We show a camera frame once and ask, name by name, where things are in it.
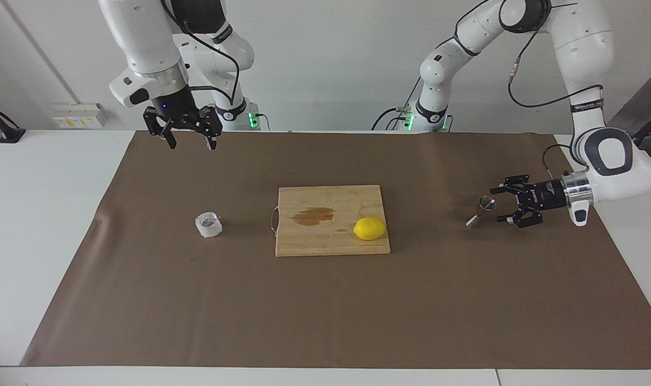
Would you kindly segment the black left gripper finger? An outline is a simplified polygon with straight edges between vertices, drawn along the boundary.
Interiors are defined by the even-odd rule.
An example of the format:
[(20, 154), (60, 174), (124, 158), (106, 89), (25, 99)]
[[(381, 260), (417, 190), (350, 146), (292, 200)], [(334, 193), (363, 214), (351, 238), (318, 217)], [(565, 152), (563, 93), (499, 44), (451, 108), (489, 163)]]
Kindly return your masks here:
[(514, 196), (532, 196), (533, 185), (529, 183), (529, 174), (519, 174), (517, 176), (509, 176), (505, 178), (504, 182), (499, 186), (490, 189), (490, 195), (500, 195), (502, 193), (509, 193)]
[(498, 223), (516, 225), (519, 229), (538, 225), (542, 223), (544, 204), (521, 203), (518, 204), (514, 213), (502, 215), (495, 220)]

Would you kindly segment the wooden cutting board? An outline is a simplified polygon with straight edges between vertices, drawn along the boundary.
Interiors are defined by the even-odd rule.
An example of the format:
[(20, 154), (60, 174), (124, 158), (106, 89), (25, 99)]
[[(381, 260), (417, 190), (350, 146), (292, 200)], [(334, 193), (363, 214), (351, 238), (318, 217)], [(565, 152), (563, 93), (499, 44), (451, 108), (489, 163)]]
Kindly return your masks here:
[(360, 218), (386, 222), (379, 185), (281, 187), (272, 211), (276, 257), (364, 256), (391, 252), (387, 233), (362, 240)]

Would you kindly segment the small clear crinkled cup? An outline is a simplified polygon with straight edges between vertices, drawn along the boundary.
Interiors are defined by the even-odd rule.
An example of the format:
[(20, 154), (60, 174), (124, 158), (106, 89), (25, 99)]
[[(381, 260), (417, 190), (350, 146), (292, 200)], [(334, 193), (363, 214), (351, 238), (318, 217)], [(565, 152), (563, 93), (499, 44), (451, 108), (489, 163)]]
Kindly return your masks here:
[(221, 217), (215, 212), (205, 212), (195, 218), (195, 226), (204, 239), (220, 235), (223, 231)]

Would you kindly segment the steel double jigger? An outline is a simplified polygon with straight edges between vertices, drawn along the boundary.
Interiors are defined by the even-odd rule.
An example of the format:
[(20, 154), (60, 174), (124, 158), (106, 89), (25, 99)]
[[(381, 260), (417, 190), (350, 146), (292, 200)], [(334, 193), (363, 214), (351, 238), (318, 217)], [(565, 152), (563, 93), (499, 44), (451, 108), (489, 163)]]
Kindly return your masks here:
[(475, 214), (465, 223), (465, 226), (470, 229), (475, 229), (480, 223), (480, 218), (486, 215), (488, 212), (492, 212), (495, 209), (495, 199), (491, 196), (483, 195), (477, 204), (477, 210)]

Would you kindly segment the white wall socket box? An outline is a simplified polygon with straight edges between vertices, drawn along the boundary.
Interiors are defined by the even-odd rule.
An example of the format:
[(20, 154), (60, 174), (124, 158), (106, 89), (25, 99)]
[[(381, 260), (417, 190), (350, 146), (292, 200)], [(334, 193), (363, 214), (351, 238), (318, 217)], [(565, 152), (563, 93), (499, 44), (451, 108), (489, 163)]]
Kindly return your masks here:
[(54, 103), (51, 119), (59, 129), (104, 129), (107, 115), (99, 103)]

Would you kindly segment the yellow lemon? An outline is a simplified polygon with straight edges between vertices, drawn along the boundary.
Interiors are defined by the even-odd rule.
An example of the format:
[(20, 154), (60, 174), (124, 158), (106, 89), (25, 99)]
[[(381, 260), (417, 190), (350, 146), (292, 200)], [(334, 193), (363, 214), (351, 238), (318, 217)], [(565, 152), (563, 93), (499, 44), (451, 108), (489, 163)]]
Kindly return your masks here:
[(361, 240), (377, 240), (386, 233), (387, 225), (376, 217), (362, 217), (352, 231)]

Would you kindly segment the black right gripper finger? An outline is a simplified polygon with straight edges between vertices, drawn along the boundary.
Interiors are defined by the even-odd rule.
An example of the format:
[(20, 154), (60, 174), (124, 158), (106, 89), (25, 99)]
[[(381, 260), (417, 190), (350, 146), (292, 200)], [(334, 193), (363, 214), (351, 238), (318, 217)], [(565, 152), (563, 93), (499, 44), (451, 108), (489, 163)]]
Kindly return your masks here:
[(205, 106), (198, 111), (196, 132), (205, 137), (210, 151), (216, 149), (216, 138), (221, 135), (222, 130), (223, 124), (216, 113), (215, 107)]
[(152, 136), (165, 140), (170, 149), (176, 149), (177, 141), (173, 135), (174, 119), (166, 119), (159, 115), (156, 108), (146, 107), (144, 122)]

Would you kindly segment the brown paper table mat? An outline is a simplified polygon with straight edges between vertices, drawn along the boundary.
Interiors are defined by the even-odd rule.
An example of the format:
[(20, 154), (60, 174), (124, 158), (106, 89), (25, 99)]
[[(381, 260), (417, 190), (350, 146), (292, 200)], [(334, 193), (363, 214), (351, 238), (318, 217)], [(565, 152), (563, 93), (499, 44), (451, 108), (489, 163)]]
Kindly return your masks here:
[[(550, 135), (139, 131), (22, 366), (651, 369), (651, 306), (592, 212), (464, 222)], [(391, 252), (276, 257), (281, 187), (379, 185)], [(223, 231), (195, 226), (215, 212)]]

